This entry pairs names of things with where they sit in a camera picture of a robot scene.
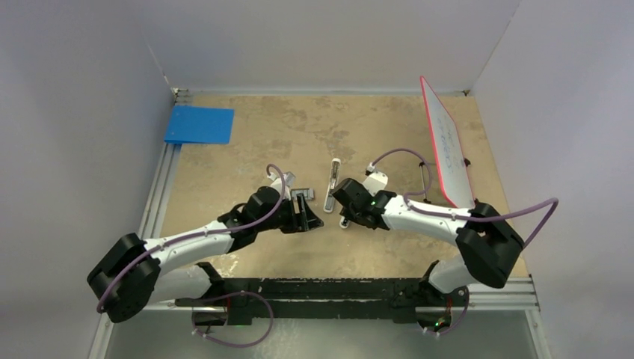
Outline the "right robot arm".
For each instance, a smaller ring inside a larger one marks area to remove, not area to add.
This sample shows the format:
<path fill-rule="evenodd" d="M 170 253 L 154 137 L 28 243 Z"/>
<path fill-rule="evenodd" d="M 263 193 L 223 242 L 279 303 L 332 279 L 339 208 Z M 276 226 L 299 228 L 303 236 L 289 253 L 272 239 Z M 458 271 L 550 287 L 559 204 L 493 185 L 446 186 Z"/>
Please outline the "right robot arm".
<path fill-rule="evenodd" d="M 429 304 L 472 283 L 503 288 L 525 248 L 522 237 L 487 203 L 471 209 L 435 206 L 384 189 L 370 192 L 351 178 L 341 181 L 332 195 L 349 223 L 420 233 L 458 249 L 455 257 L 430 265 L 424 274 L 419 293 Z"/>

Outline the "white stapler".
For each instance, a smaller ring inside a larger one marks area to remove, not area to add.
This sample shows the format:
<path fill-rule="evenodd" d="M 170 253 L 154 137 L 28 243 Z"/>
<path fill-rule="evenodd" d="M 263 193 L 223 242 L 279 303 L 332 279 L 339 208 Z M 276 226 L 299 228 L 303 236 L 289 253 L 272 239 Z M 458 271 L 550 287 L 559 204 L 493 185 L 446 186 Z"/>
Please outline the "white stapler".
<path fill-rule="evenodd" d="M 330 176 L 329 182 L 326 190 L 326 196 L 324 199 L 323 210 L 326 213 L 332 213 L 335 206 L 335 199 L 332 195 L 332 191 L 337 186 L 339 181 L 339 169 L 341 166 L 341 160 L 338 158 L 333 158 L 330 163 Z"/>

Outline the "staple box tray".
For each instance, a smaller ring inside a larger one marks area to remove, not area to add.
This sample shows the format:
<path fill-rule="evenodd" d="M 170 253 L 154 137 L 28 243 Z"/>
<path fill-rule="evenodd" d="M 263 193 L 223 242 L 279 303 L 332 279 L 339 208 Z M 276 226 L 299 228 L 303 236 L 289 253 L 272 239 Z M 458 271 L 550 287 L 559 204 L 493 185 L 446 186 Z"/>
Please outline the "staple box tray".
<path fill-rule="evenodd" d="M 297 196 L 302 196 L 305 201 L 312 201 L 316 197 L 315 190 L 313 188 L 293 188 L 291 190 L 291 196 L 296 198 Z"/>

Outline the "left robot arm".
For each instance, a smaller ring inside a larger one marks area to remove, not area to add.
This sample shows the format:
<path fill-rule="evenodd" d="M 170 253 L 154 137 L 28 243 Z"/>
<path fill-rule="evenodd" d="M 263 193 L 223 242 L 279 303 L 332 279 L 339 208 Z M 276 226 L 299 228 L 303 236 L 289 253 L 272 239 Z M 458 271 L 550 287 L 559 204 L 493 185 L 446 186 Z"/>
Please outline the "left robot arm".
<path fill-rule="evenodd" d="M 238 251 L 265 231 L 305 233 L 323 225 L 303 196 L 263 186 L 197 229 L 157 239 L 121 236 L 89 272 L 87 284 L 98 299 L 97 312 L 124 322 L 150 303 L 161 277 L 184 265 Z"/>

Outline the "small white staple remover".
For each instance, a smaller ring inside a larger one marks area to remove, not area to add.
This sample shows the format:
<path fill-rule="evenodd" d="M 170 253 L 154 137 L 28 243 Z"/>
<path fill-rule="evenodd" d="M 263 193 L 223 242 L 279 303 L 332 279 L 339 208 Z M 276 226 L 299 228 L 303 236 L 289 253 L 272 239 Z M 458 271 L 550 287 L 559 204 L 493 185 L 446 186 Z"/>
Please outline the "small white staple remover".
<path fill-rule="evenodd" d="M 342 229 L 346 229 L 346 228 L 349 226 L 349 221 L 348 221 L 348 219 L 347 219 L 347 218 L 345 218 L 345 217 L 341 217 L 341 218 L 340 218 L 340 220 L 339 220 L 339 226 L 340 226 Z"/>

